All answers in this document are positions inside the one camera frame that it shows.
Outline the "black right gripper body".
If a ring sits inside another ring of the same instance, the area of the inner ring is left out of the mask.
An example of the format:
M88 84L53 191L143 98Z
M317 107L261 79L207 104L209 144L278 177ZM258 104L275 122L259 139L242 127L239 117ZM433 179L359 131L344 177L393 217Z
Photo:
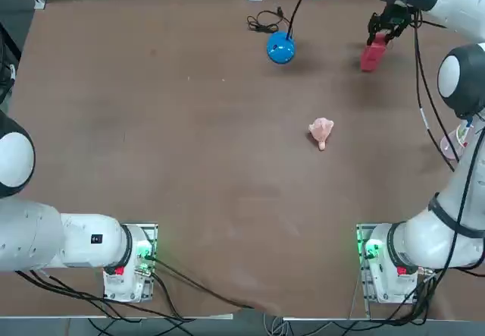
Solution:
M411 11L397 4L386 4L380 15L380 25L383 29L406 28L411 23Z

